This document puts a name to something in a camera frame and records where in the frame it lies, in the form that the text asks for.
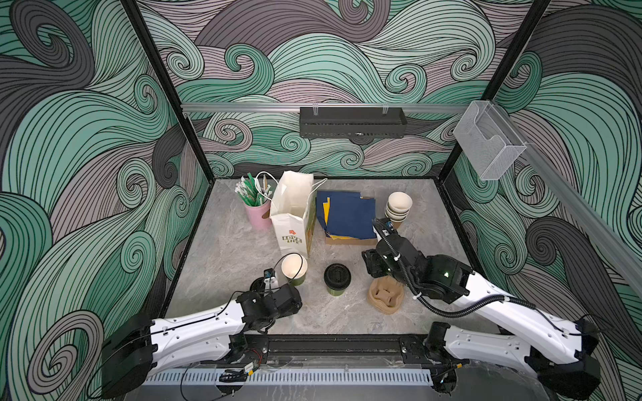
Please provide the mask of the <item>brown pulp cup carrier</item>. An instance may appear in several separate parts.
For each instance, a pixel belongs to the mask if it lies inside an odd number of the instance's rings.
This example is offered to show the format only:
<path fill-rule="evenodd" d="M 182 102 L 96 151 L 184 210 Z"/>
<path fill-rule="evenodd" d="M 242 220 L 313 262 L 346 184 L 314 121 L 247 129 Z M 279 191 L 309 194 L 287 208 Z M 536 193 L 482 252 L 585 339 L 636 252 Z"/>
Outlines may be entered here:
<path fill-rule="evenodd" d="M 374 279 L 366 294 L 368 304 L 384 315 L 396 313 L 404 298 L 405 287 L 390 276 Z"/>

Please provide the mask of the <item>green paper coffee cup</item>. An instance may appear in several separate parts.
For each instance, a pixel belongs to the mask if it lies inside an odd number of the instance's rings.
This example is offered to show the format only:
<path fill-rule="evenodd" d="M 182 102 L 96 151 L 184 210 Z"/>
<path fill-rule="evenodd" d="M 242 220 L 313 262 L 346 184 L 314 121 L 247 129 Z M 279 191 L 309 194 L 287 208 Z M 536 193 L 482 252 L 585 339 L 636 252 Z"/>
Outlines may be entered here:
<path fill-rule="evenodd" d="M 349 284 L 337 285 L 337 284 L 327 284 L 327 291 L 333 297 L 341 296 L 345 290 L 349 287 Z"/>

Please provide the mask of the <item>black coffee cup lid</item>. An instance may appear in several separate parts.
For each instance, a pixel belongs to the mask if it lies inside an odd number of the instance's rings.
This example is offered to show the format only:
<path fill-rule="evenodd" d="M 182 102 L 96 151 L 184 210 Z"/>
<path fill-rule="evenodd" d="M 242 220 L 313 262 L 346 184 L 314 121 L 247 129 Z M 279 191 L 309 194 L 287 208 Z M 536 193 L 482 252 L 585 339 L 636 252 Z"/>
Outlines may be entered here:
<path fill-rule="evenodd" d="M 252 292 L 264 292 L 265 289 L 266 289 L 266 283 L 265 283 L 264 277 L 259 277 L 255 279 L 250 286 L 250 290 Z"/>

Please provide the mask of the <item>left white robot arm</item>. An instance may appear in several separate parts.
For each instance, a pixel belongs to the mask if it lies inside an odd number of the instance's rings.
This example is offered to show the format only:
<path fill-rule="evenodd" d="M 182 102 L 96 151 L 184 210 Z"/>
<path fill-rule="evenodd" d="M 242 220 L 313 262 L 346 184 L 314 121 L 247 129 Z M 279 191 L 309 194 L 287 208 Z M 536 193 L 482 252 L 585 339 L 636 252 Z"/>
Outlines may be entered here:
<path fill-rule="evenodd" d="M 100 392 L 89 399 L 114 399 L 167 369 L 242 354 L 243 334 L 263 331 L 303 305 L 294 285 L 234 292 L 222 306 L 169 319 L 136 314 L 103 342 Z"/>

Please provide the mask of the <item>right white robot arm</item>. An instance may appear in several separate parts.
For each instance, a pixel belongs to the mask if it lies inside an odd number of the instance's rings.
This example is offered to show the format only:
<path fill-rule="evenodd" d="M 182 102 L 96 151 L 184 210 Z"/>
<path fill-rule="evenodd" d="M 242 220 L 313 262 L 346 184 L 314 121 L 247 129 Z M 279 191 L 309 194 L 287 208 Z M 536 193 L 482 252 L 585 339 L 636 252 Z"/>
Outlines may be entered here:
<path fill-rule="evenodd" d="M 376 247 L 362 253 L 369 275 L 395 279 L 442 318 L 425 342 L 431 354 L 451 363 L 437 379 L 448 381 L 458 363 L 476 360 L 530 375 L 570 399 L 587 400 L 598 389 L 601 366 L 593 353 L 600 329 L 587 315 L 575 321 L 557 317 L 454 257 L 426 256 L 389 218 L 374 219 L 372 226 Z"/>

